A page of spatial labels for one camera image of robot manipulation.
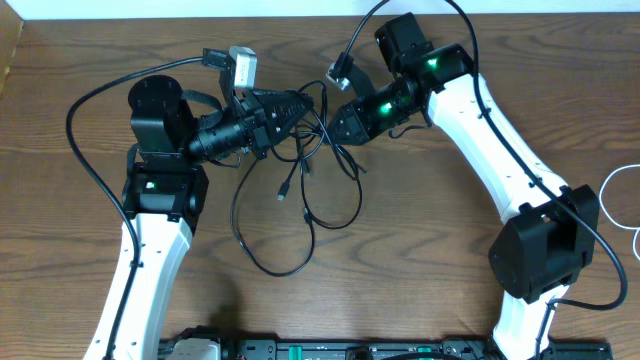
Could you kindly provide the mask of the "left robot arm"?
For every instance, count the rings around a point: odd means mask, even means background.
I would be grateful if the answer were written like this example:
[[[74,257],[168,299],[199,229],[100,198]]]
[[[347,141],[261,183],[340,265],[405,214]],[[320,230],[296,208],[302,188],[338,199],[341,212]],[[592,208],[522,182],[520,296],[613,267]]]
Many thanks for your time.
[[[247,89],[223,107],[166,75],[130,90],[120,255],[88,359],[155,359],[177,272],[207,196],[203,165],[245,148],[263,157],[310,110],[294,90]]]

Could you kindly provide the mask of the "cardboard panel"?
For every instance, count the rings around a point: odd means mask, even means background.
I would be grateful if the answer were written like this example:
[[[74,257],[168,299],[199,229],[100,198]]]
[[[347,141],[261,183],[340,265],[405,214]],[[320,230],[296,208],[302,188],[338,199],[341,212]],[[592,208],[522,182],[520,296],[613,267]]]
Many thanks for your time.
[[[23,31],[24,20],[5,0],[1,0],[0,22],[0,90],[4,92],[11,70],[11,63]]]

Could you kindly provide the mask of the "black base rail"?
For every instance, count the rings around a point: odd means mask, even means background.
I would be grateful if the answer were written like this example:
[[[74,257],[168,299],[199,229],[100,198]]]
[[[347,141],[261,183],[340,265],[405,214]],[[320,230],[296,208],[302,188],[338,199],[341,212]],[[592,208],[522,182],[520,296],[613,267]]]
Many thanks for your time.
[[[158,359],[318,360],[318,359],[598,359],[614,358],[604,340],[541,340],[531,331],[498,331],[486,338],[453,334],[443,339],[282,338],[275,333],[206,326],[162,339]]]

